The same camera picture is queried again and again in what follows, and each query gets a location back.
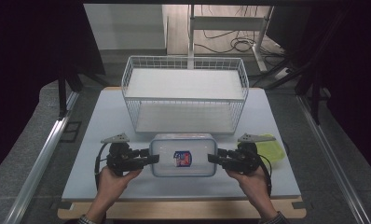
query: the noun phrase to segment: plastic food container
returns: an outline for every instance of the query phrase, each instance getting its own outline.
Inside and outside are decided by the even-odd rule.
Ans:
[[[159,154],[152,164],[155,176],[212,176],[216,165],[208,154],[216,154],[217,144],[208,133],[157,134],[151,141],[150,154]]]

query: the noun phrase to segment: person's wrist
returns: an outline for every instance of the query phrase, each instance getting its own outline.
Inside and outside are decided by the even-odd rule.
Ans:
[[[106,211],[111,207],[112,203],[105,197],[100,197],[98,194],[86,214],[86,218],[92,222],[100,223]]]
[[[77,224],[97,224],[96,222],[93,222],[89,220],[86,215],[81,216],[81,218],[78,220]]]
[[[256,197],[253,199],[253,202],[252,200],[249,201],[252,206],[255,207],[255,209],[261,216],[261,219],[263,219],[264,221],[269,221],[278,215],[278,212],[276,211],[275,207],[272,204],[272,201],[268,196]]]
[[[285,219],[284,215],[281,212],[277,212],[276,216],[271,219],[271,220],[260,220],[258,224],[277,224],[277,223],[288,223],[288,222],[283,222]]]

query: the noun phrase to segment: black curtain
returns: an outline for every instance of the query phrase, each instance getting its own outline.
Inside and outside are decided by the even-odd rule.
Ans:
[[[371,1],[356,1],[323,57],[327,105],[371,165]]]
[[[61,71],[104,74],[83,5],[0,1],[0,163]]]

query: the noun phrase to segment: white wire basket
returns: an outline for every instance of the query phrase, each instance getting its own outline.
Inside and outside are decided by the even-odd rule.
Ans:
[[[249,92],[240,58],[131,56],[121,85],[137,133],[233,134]]]

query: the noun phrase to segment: gray floor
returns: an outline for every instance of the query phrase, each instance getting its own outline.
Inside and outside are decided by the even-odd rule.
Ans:
[[[119,85],[129,54],[148,52],[103,52],[107,72],[107,76],[103,78],[113,86]],[[245,58],[245,63],[250,76],[258,75],[253,59]],[[70,120],[71,124],[68,125],[70,132],[62,135],[62,142],[57,145],[21,223],[64,222],[57,218],[58,203],[93,107],[103,88],[84,76],[81,78],[84,89],[80,92]],[[259,84],[265,85],[274,79],[275,77],[269,77]],[[286,83],[277,90],[268,91],[272,113],[282,139],[289,148],[289,159],[307,207],[305,218],[291,221],[307,224],[357,223],[294,95],[295,83],[296,80]],[[0,166],[0,223],[5,220],[58,116],[57,92],[55,82],[42,89],[40,103],[34,115]],[[321,102],[320,105],[320,118],[323,131],[371,219],[371,168],[332,118],[325,102]],[[71,131],[77,125],[79,132],[75,135]]]

